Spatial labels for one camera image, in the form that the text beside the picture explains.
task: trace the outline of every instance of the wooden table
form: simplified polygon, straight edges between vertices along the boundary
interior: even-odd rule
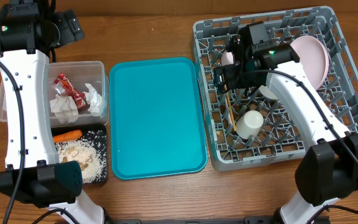
[[[337,16],[358,68],[358,13],[338,13]],[[59,62],[100,60],[108,73],[119,62],[178,56],[191,58],[192,25],[198,20],[219,17],[223,16],[82,17],[80,22],[86,38],[58,49],[57,59]],[[0,171],[4,170],[6,149],[7,124],[0,122]],[[109,168],[106,184],[86,186],[85,190],[114,219],[271,215],[295,193],[294,172],[298,164],[299,160],[218,172],[209,161],[197,174],[131,181],[118,179]],[[0,223],[8,201],[9,197],[0,194]],[[338,204],[358,209],[358,192]],[[30,223],[44,212],[33,205],[17,202],[10,223]],[[358,223],[358,216],[347,212],[333,210],[329,215],[333,223]],[[45,223],[59,219],[51,215]]]

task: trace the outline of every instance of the carrot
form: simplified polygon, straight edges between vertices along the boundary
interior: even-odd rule
[[[53,137],[53,141],[54,141],[54,143],[63,142],[63,141],[72,141],[72,140],[79,139],[81,136],[82,136],[82,131],[75,130],[75,131],[70,131],[65,134],[55,136],[55,137]]]

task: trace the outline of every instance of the crumpled tissue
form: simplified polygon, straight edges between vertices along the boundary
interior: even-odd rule
[[[88,111],[91,114],[100,113],[102,110],[102,96],[96,91],[95,88],[89,83],[85,83],[85,86],[89,89],[89,93],[84,92],[86,103],[89,104]]]
[[[54,100],[50,100],[50,111],[55,114],[60,123],[72,123],[78,119],[78,109],[71,96],[59,96],[56,94]]]

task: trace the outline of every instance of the gray dish rack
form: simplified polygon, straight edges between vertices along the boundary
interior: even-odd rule
[[[358,72],[330,7],[198,21],[193,26],[193,60],[203,100],[211,161],[218,171],[266,166],[302,158],[306,152],[285,108],[258,90],[249,97],[244,90],[228,93],[236,120],[247,110],[257,110],[264,116],[259,135],[248,141],[241,139],[227,121],[226,97],[217,93],[213,85],[213,68],[221,66],[224,45],[239,29],[259,21],[265,22],[269,38],[277,44],[312,35],[326,47],[329,72],[317,92],[336,117],[353,133],[358,133]]]

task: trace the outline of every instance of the blue tray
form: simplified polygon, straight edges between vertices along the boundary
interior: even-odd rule
[[[185,174],[207,163],[193,62],[120,63],[110,71],[112,171],[124,180]]]

